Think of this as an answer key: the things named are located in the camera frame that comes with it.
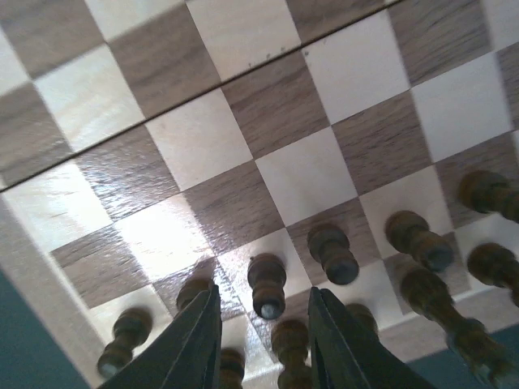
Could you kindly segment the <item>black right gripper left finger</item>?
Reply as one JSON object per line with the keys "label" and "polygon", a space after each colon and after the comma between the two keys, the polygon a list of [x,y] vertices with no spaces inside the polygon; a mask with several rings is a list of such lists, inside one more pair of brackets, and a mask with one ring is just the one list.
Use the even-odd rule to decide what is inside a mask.
{"label": "black right gripper left finger", "polygon": [[137,357],[102,388],[218,388],[221,297],[215,284],[200,291]]}

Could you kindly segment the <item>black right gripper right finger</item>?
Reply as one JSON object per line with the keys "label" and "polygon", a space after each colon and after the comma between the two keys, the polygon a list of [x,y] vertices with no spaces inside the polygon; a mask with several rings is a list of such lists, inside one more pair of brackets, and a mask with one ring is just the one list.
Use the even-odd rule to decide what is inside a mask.
{"label": "black right gripper right finger", "polygon": [[308,302],[314,388],[432,388],[389,352],[328,289],[311,288]]}

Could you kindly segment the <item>dark pawn chess piece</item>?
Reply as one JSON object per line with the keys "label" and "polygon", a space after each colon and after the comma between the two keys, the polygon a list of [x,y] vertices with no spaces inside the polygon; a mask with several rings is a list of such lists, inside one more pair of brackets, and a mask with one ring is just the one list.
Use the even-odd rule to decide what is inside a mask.
{"label": "dark pawn chess piece", "polygon": [[249,263],[247,281],[252,289],[255,313],[265,320],[280,318],[285,311],[284,263],[274,254],[259,254]]}

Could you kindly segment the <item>dark rook chess piece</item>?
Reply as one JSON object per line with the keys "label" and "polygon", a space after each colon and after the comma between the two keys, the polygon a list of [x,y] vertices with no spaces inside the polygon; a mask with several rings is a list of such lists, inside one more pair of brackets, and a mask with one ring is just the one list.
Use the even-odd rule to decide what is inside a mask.
{"label": "dark rook chess piece", "polygon": [[124,310],[115,321],[114,339],[105,346],[97,361],[97,371],[102,378],[110,379],[133,359],[133,351],[148,339],[152,330],[149,309],[131,307]]}

